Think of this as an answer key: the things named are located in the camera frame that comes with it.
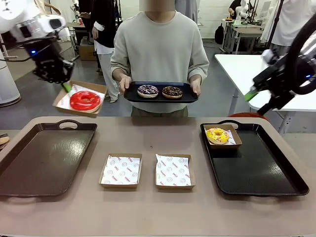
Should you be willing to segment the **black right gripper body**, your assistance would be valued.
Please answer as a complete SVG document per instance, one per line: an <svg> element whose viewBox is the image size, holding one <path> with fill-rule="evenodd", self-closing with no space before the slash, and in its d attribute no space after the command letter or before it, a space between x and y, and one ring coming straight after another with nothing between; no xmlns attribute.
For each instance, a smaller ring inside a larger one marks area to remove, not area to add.
<svg viewBox="0 0 316 237"><path fill-rule="evenodd" d="M311 93L311 59L307 55L284 55L277 62L277 79L283 90L298 95Z"/></svg>

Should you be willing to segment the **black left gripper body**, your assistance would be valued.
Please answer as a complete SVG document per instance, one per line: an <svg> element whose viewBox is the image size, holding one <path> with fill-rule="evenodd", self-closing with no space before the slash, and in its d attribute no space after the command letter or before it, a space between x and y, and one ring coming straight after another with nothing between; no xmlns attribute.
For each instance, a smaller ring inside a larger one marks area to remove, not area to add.
<svg viewBox="0 0 316 237"><path fill-rule="evenodd" d="M35 62L36 68L63 73L61 48L56 39L41 39L26 43L26 51Z"/></svg>

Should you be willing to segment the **person's right hand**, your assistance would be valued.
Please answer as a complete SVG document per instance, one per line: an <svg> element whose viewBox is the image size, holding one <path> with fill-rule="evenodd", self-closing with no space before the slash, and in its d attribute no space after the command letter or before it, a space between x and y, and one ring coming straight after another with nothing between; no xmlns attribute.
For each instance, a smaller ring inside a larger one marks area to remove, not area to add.
<svg viewBox="0 0 316 237"><path fill-rule="evenodd" d="M122 93L125 93L127 89L129 89L129 85L132 82L131 77L129 76L123 76L119 82L119 88Z"/></svg>

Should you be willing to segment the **person's left hand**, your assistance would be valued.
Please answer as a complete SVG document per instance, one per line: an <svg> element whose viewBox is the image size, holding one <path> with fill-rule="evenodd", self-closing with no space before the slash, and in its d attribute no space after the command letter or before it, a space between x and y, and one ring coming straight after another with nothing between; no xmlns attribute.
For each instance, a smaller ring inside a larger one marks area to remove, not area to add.
<svg viewBox="0 0 316 237"><path fill-rule="evenodd" d="M196 94L197 96L201 95L200 85L201 85L201 79L200 78L191 79L190 80L191 89L192 89L193 93Z"/></svg>

